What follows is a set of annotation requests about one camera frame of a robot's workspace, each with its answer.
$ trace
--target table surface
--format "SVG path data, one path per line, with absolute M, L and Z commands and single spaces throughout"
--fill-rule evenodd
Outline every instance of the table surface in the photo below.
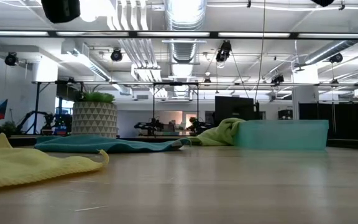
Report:
M 0 223 L 358 223 L 358 150 L 110 157 L 101 172 L 0 190 Z

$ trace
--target green towel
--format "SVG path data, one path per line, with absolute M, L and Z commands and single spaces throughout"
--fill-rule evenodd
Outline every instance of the green towel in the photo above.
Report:
M 102 149 L 107 153 L 123 153 L 174 151 L 185 144 L 190 145 L 191 142 L 188 139 L 179 139 L 161 143 L 148 143 L 111 139 L 96 135 L 77 135 L 39 137 L 34 147 L 43 152 L 99 153 L 99 150 Z
M 193 144 L 201 146 L 232 146 L 234 144 L 233 137 L 241 122 L 244 122 L 244 120 L 239 118 L 224 119 L 218 127 L 206 130 L 197 137 L 190 137 L 189 139 Z

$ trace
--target light green towel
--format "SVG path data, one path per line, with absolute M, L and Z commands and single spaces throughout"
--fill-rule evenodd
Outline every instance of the light green towel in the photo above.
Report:
M 244 120 L 239 118 L 224 119 L 218 127 L 206 130 L 197 137 L 190 137 L 189 139 L 193 144 L 201 146 L 232 146 L 234 144 L 233 137 L 241 122 L 244 122 Z

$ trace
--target teal cloth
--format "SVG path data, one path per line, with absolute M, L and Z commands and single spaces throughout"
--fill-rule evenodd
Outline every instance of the teal cloth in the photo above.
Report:
M 37 138 L 37 144 L 34 147 L 43 152 L 99 153 L 99 150 L 103 149 L 107 153 L 123 153 L 174 151 L 185 144 L 190 145 L 190 140 L 179 139 L 176 141 L 149 143 L 111 139 L 96 135 L 77 135 L 67 137 L 39 137 Z

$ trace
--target green plant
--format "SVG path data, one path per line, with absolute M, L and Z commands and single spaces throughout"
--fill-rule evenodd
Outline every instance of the green plant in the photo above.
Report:
M 16 133 L 16 125 L 13 121 L 6 121 L 3 125 L 1 125 L 1 130 L 6 135 L 12 135 Z
M 83 102 L 100 102 L 100 103 L 113 103 L 114 95 L 109 93 L 100 93 L 96 91 L 96 88 L 99 85 L 96 85 L 92 90 L 87 91 L 86 88 L 83 86 L 84 91 L 80 92 L 77 101 Z

